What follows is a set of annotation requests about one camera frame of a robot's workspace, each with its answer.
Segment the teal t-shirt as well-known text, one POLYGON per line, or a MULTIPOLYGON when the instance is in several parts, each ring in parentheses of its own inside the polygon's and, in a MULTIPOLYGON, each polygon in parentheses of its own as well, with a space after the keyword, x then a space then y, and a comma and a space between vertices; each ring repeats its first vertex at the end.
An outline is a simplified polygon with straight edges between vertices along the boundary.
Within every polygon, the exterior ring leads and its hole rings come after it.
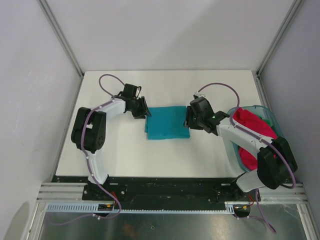
POLYGON ((186 106, 150 107, 144 132, 148 140, 189 139, 190 130, 184 127, 186 106))

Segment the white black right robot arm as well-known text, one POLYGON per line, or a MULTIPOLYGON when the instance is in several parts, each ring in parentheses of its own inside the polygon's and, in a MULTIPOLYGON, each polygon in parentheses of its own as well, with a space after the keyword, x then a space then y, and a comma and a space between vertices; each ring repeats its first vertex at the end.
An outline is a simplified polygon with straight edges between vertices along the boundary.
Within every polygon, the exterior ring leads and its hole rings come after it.
POLYGON ((271 138, 240 124, 223 111, 215 112, 203 96, 195 98, 187 106, 184 126, 231 141, 256 158, 256 170, 238 176, 236 185, 230 188, 235 200, 242 201, 255 189, 267 187, 275 190, 287 179, 292 181, 290 188, 295 188, 294 173, 298 166, 285 138, 271 138))

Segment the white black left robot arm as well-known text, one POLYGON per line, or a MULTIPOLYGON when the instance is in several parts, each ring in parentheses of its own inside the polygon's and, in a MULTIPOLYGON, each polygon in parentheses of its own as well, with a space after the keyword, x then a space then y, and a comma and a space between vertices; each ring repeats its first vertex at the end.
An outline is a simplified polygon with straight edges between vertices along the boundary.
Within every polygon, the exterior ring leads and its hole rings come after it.
POLYGON ((104 184, 109 174, 102 157, 102 147, 106 141, 107 121, 130 112, 134 119, 150 117, 142 87, 126 83, 122 91, 103 104, 92 109, 78 109, 71 132, 71 141, 81 150, 87 162, 89 181, 96 184, 93 194, 100 200, 110 196, 111 188, 104 184))

